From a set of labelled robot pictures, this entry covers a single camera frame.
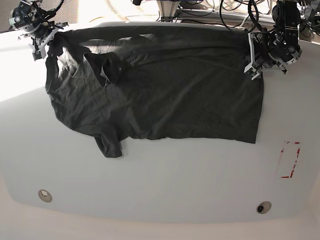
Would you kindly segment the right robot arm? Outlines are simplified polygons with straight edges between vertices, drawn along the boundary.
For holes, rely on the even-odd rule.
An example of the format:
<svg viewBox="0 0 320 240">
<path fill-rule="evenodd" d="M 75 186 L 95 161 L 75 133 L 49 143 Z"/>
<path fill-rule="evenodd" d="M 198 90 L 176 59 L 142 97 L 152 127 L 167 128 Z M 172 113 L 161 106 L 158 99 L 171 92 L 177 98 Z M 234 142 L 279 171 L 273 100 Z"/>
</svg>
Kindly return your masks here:
<svg viewBox="0 0 320 240">
<path fill-rule="evenodd" d="M 63 3 L 61 0 L 56 8 L 44 10 L 41 8 L 41 0 L 21 0 L 18 7 L 10 13 L 8 22 L 12 29 L 22 30 L 23 37 L 32 39 L 29 46 L 35 61 L 46 57 L 45 47 L 59 30 L 69 25 L 67 22 L 56 23 L 52 20 Z"/>
</svg>

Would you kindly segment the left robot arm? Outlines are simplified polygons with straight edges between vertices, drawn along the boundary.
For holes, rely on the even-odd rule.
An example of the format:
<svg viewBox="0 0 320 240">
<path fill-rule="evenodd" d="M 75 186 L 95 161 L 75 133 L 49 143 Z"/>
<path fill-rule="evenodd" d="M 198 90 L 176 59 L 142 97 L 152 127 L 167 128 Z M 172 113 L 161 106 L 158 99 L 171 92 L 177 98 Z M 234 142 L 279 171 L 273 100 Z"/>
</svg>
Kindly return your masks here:
<svg viewBox="0 0 320 240">
<path fill-rule="evenodd" d="M 269 69 L 279 69 L 287 73 L 286 65 L 295 63 L 302 54 L 299 45 L 299 25 L 301 21 L 297 3 L 294 0 L 278 0 L 271 16 L 273 28 L 268 30 L 259 23 L 259 13 L 255 1 L 248 3 L 248 15 L 258 32 L 248 32 L 250 62 L 244 73 L 252 80 Z"/>
</svg>

